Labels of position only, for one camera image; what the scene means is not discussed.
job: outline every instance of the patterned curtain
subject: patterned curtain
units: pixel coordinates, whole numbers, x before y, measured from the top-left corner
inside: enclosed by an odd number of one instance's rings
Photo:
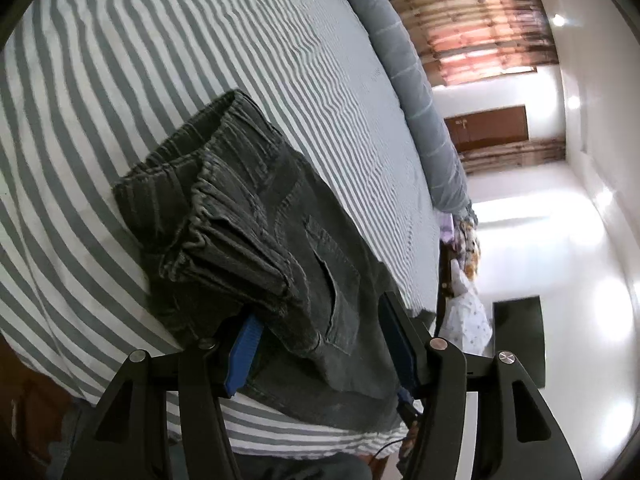
[[[432,85],[557,64],[540,0],[392,0]]]

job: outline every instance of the person's leg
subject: person's leg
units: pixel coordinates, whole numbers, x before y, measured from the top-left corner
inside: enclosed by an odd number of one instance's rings
[[[174,480],[188,480],[182,444],[171,446]],[[242,480],[371,480],[371,469],[358,457],[338,453],[320,460],[286,460],[235,453]]]

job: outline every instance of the pants pocket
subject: pants pocket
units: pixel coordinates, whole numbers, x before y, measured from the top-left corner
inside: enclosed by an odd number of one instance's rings
[[[360,325],[358,314],[360,275],[338,244],[317,221],[309,217],[305,223],[305,229],[309,244],[324,272],[332,294],[331,315],[324,334],[324,342],[350,355]]]

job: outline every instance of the metal screw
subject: metal screw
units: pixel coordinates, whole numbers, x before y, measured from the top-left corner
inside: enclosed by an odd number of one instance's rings
[[[434,350],[446,350],[448,345],[444,339],[436,337],[431,340],[431,342],[429,343],[429,346]]]
[[[132,363],[139,363],[146,359],[146,352],[144,350],[134,350],[129,354],[129,360]]]
[[[204,337],[198,341],[198,348],[200,350],[211,350],[218,346],[218,342],[212,337]]]
[[[512,365],[516,362],[516,356],[506,350],[498,354],[498,359],[507,365]]]

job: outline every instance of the mattress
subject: mattress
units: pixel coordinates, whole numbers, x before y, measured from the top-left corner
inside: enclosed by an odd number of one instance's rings
[[[177,351],[145,309],[111,186],[233,88],[314,165],[408,308],[434,312],[438,226],[424,173],[347,1],[34,0],[0,57],[0,330],[71,394],[96,403],[134,349]],[[167,409],[179,433],[177,395]],[[367,454],[406,431],[312,426],[242,395],[222,410],[232,447],[251,454]]]

